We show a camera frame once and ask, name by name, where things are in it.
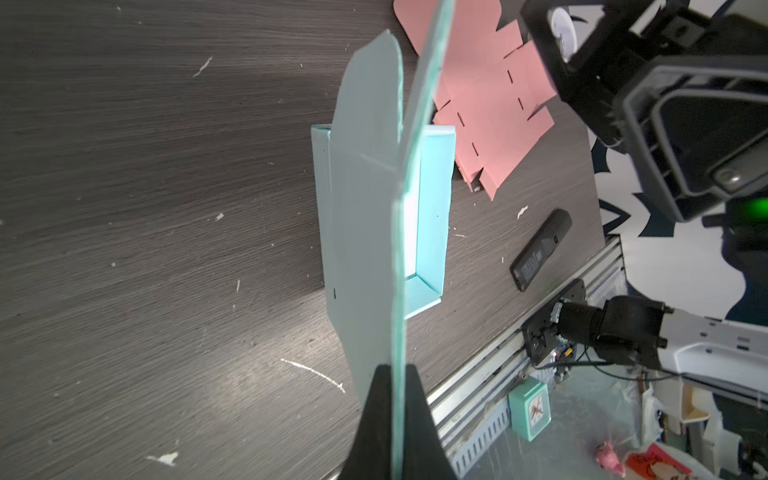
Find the teal square clock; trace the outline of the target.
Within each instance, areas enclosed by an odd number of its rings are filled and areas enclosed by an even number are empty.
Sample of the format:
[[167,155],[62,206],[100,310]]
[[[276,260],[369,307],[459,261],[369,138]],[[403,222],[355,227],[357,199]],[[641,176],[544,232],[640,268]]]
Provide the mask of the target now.
[[548,385],[528,377],[507,395],[511,427],[532,442],[551,422]]

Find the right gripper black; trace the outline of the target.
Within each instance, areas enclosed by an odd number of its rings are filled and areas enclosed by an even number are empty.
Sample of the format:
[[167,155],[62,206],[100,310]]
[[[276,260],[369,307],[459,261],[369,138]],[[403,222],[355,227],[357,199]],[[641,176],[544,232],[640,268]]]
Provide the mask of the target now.
[[[554,10],[595,6],[602,16],[569,60],[564,60],[550,19]],[[521,17],[560,99],[603,144],[627,146],[613,103],[620,90],[658,56],[680,55],[701,37],[708,17],[687,1],[527,1]]]

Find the black remote control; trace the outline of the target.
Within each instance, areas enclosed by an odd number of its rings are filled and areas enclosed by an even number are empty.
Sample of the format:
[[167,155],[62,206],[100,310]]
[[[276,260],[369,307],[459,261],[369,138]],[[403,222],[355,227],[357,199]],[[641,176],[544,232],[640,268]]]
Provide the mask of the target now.
[[510,265],[520,292],[525,292],[572,227],[570,214],[557,208],[551,212]]

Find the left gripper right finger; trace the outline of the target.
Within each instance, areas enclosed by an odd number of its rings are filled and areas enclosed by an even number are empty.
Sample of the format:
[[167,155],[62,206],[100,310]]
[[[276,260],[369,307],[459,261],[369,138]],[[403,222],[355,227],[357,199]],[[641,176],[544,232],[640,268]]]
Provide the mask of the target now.
[[416,367],[407,365],[405,374],[403,478],[456,480],[438,436]]

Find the light blue paper box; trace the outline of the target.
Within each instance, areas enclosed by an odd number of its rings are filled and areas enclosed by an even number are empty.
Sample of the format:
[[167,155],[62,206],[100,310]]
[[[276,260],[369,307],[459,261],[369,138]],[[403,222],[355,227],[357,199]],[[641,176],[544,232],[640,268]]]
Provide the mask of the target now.
[[437,4],[410,89],[395,36],[355,51],[332,122],[311,129],[326,310],[364,407],[379,365],[392,375],[391,478],[403,478],[407,180],[427,126],[454,3]]

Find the white alarm clock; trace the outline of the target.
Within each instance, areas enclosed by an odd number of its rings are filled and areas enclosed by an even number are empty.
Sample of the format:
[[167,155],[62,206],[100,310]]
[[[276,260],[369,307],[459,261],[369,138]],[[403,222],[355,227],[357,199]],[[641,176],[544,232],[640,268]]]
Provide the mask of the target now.
[[579,39],[568,7],[559,6],[548,12],[548,23],[562,60],[569,63],[578,51]]

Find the red printed card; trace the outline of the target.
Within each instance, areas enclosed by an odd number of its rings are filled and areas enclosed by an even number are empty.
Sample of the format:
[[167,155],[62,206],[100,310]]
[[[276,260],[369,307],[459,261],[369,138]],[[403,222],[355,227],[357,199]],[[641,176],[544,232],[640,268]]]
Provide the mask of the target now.
[[624,466],[626,479],[646,480],[689,480],[694,478],[693,471],[652,444],[644,452],[627,455]]

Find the pink flat paper box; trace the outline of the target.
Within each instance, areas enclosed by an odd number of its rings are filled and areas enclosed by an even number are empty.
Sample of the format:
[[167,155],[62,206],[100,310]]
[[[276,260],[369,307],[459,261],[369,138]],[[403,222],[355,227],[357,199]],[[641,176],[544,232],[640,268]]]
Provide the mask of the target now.
[[501,14],[496,0],[456,3],[434,95],[433,122],[454,126],[464,181],[489,196],[554,125],[546,104],[556,92],[537,48]]

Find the pink small toy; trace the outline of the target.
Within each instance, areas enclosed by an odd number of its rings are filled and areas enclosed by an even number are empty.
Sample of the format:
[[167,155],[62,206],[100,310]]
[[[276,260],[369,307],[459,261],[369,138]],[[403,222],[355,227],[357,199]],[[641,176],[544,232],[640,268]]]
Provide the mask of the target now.
[[625,466],[609,442],[603,442],[597,447],[595,461],[601,469],[609,471],[622,479],[626,478]]

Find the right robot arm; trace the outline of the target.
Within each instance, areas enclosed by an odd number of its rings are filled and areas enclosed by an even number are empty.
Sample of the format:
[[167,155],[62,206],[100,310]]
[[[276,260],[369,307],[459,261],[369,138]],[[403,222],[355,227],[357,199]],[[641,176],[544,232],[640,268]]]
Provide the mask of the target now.
[[561,304],[551,327],[611,364],[767,404],[767,5],[602,1],[565,55],[553,20],[521,15],[560,99],[628,158],[648,218],[637,296]]

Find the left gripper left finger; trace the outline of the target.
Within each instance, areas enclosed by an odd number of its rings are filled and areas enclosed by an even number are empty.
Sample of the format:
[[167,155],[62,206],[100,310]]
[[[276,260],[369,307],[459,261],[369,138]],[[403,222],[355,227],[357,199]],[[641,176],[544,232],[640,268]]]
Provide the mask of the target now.
[[374,373],[350,453],[339,480],[391,478],[392,375],[389,365]]

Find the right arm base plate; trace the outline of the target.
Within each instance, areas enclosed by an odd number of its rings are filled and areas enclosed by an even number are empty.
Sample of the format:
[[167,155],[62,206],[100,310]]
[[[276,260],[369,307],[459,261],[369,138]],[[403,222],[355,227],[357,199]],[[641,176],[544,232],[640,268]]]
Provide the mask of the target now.
[[582,279],[572,280],[522,324],[524,346],[532,366],[546,364],[546,359],[560,344],[557,327],[551,316],[559,305],[568,302],[586,304],[585,283]]

